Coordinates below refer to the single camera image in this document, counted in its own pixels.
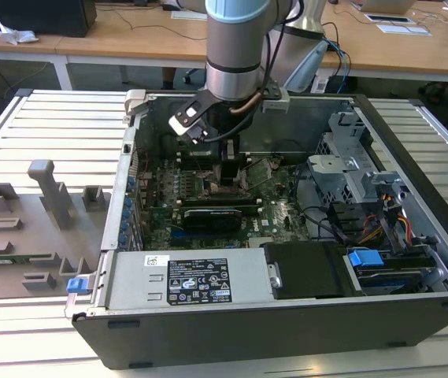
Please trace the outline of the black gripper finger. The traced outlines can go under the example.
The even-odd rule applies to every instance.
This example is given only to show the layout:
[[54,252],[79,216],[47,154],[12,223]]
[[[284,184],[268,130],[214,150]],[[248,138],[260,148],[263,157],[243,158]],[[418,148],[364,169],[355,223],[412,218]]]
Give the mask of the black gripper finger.
[[234,136],[220,144],[220,183],[231,186],[241,165],[240,139]]

